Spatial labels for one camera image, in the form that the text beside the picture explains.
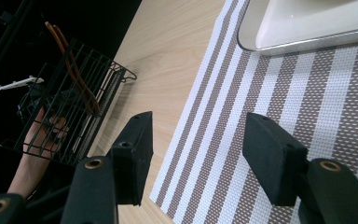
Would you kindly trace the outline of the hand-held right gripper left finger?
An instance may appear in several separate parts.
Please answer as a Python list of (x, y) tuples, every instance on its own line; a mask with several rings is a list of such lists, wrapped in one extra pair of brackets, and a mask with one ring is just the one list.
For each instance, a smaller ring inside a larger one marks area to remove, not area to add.
[(134, 115), (110, 149), (118, 204), (141, 204), (153, 153), (153, 112)]

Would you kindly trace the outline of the white bracket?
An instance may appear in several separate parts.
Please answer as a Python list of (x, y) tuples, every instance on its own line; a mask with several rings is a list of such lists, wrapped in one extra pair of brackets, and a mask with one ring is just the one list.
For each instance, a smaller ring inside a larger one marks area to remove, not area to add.
[(9, 83), (6, 85), (0, 85), (0, 91), (16, 89), (16, 88), (25, 87), (25, 86), (29, 86), (32, 84), (38, 84), (38, 83), (43, 83), (43, 82), (44, 82), (44, 79), (42, 77), (29, 76), (29, 77), (19, 80), (19, 81), (13, 81), (12, 83)]

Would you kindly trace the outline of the silver metal tray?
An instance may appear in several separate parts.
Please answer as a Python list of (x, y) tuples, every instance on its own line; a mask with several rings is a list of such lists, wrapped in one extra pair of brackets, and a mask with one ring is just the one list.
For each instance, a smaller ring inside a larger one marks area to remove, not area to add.
[(238, 42), (242, 49), (257, 51), (263, 55), (282, 55), (285, 53), (310, 51), (339, 45), (327, 46), (324, 43), (319, 45), (299, 43), (294, 45), (284, 45), (281, 47), (271, 47), (259, 49), (255, 45), (255, 39), (260, 28), (261, 21), (265, 15), (269, 0), (250, 0), (245, 9), (238, 31)]

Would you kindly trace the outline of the striped woven placemat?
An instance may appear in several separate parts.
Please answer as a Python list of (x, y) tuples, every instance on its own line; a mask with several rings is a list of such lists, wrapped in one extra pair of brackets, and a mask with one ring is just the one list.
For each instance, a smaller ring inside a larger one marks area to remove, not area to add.
[(278, 57), (241, 49), (248, 3), (226, 0), (150, 195), (175, 224), (299, 224), (242, 156), (250, 112), (358, 177), (358, 44)]

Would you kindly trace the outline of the white rectangular dish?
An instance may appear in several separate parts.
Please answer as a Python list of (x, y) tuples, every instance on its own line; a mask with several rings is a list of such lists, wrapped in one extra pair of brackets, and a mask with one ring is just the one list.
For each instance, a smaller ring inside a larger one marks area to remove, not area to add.
[(358, 0), (269, 0), (255, 39), (259, 49), (354, 42), (358, 42)]

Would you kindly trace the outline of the black wire rack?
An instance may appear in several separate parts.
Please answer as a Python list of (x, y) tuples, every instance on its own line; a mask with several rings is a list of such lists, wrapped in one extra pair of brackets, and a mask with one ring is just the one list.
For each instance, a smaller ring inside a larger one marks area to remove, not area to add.
[(43, 83), (38, 83), (45, 87), (42, 100), (26, 124), (22, 123), (23, 129), (19, 137), (16, 140), (8, 138), (0, 146), (24, 153), (25, 135), (42, 108), (45, 98), (49, 94), (74, 90), (78, 103), (69, 110), (69, 116), (66, 118), (69, 132), (62, 148), (50, 160), (75, 166), (88, 156), (120, 84), (128, 78), (134, 78), (135, 74), (101, 52), (74, 39), (63, 51), (56, 65), (45, 63), (35, 77), (44, 79)]

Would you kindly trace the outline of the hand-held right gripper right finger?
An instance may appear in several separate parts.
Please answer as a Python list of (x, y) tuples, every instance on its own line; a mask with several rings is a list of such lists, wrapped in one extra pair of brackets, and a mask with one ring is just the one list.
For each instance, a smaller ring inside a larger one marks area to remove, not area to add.
[(273, 119), (248, 113), (242, 155), (271, 204), (295, 205), (294, 179), (308, 155), (304, 145)]

